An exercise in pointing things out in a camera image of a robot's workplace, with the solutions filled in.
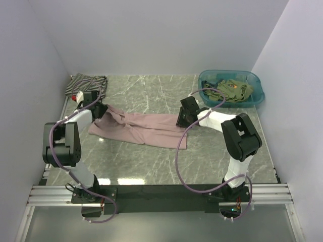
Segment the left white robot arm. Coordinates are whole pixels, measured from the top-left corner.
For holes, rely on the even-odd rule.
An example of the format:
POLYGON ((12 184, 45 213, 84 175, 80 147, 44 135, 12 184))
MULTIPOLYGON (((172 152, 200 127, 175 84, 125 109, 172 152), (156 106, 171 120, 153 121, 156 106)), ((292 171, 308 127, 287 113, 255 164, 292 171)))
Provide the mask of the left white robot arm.
POLYGON ((42 158, 44 163, 62 169, 75 182, 74 193, 83 192, 90 203, 99 200, 101 190, 95 175, 81 161, 80 133, 108 109, 102 103, 100 91, 78 92, 77 107, 69 116, 46 123, 43 131, 42 158))

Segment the pink tank top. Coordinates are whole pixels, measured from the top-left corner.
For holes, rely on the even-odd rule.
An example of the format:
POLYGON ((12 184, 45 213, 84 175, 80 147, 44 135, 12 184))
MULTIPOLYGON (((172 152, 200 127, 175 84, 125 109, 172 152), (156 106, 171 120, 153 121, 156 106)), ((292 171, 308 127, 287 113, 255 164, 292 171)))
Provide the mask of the pink tank top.
POLYGON ((88 133, 139 145, 176 149, 185 129, 176 126, 175 114, 126 113, 111 105, 88 133))

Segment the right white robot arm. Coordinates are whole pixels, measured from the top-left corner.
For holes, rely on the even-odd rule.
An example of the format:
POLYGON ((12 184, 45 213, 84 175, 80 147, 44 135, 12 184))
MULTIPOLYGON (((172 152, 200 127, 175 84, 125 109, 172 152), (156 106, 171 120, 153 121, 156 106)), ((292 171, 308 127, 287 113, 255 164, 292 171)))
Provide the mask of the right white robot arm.
POLYGON ((181 100, 176 126, 186 129, 179 139, 175 154, 175 168, 182 185, 188 190, 200 194, 221 190, 225 200, 235 200, 244 191, 250 161, 262 146, 260 135, 250 117, 245 113, 229 115, 211 108, 200 108, 196 99, 189 96, 181 100), (186 137, 186 133, 195 125, 221 132, 230 155, 228 170, 222 183, 213 189, 204 191, 195 190, 185 184, 178 169, 180 145, 186 137))

